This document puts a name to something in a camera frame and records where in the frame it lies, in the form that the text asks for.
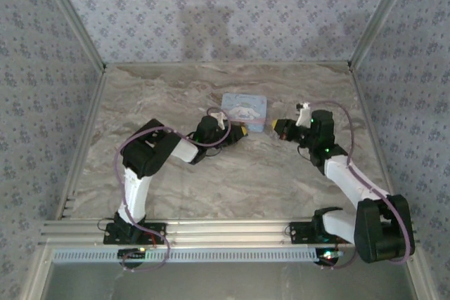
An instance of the enclosure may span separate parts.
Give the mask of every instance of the enclosure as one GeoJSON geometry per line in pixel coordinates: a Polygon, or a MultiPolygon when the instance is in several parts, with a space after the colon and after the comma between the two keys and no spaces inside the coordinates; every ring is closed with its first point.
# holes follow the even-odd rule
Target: enclosure
{"type": "MultiPolygon", "coordinates": [[[[6,299],[126,299],[123,280],[141,285],[137,299],[163,280],[165,299],[450,297],[447,0],[0,2],[6,299]],[[168,222],[182,257],[149,274],[121,272],[96,226],[120,205],[118,146],[152,118],[186,135],[225,93],[266,96],[264,131],[196,165],[169,158],[152,180],[146,214],[168,222]],[[322,100],[349,110],[354,163],[409,202],[416,253],[404,266],[321,270],[311,247],[285,234],[290,221],[320,208],[354,212],[299,156],[307,151],[271,128],[274,119],[296,119],[296,104],[322,100]],[[349,275],[357,279],[345,285],[349,275]],[[264,287],[246,287],[253,284],[264,287]]],[[[323,109],[348,150],[345,115],[323,109]]],[[[340,247],[348,259],[353,246],[340,247]]]]}

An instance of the wall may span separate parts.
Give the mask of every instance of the wall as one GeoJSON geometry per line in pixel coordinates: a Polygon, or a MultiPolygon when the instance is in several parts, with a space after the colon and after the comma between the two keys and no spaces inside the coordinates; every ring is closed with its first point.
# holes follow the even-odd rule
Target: wall
{"type": "Polygon", "coordinates": [[[450,299],[449,27],[449,0],[398,0],[357,69],[443,299],[450,299]]]}
{"type": "Polygon", "coordinates": [[[71,0],[107,63],[348,60],[379,0],[71,0]]]}
{"type": "Polygon", "coordinates": [[[98,75],[54,0],[0,0],[0,12],[0,299],[16,299],[98,75]]]}

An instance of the blue floral wallpaper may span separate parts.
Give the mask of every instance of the blue floral wallpaper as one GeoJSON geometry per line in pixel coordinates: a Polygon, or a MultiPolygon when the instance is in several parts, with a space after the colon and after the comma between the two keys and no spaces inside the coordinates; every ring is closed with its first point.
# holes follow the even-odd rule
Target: blue floral wallpaper
{"type": "Polygon", "coordinates": [[[450,0],[398,0],[357,69],[389,171],[450,299],[450,0]]]}
{"type": "Polygon", "coordinates": [[[103,61],[348,60],[379,0],[71,0],[103,61]]]}
{"type": "Polygon", "coordinates": [[[0,12],[0,299],[17,299],[98,75],[54,0],[0,0],[0,12]]]}

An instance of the light blue box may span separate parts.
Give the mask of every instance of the light blue box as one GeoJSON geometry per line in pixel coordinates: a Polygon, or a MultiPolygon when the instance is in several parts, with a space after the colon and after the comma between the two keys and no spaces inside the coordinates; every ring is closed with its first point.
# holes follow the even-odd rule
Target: light blue box
{"type": "Polygon", "coordinates": [[[232,122],[244,123],[248,131],[263,132],[267,111],[265,96],[225,93],[221,108],[232,122]]]}

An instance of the marble tabletop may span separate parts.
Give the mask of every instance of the marble tabletop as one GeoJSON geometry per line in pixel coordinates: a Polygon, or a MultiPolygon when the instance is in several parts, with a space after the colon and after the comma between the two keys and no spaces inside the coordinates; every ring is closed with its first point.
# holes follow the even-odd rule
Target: marble tabletop
{"type": "MultiPolygon", "coordinates": [[[[195,130],[224,93],[267,97],[263,133],[250,133],[216,157],[190,165],[169,158],[153,178],[146,200],[150,219],[293,218],[315,209],[352,205],[340,189],[280,141],[272,119],[296,118],[298,102],[334,99],[353,117],[355,164],[385,188],[352,79],[342,69],[304,63],[129,65],[109,67],[89,153],[76,188],[72,218],[112,216],[120,204],[113,173],[117,147],[152,118],[182,133],[195,130]]],[[[348,149],[349,125],[333,111],[336,142],[348,149]]],[[[307,150],[303,155],[308,157],[307,150]]]]}

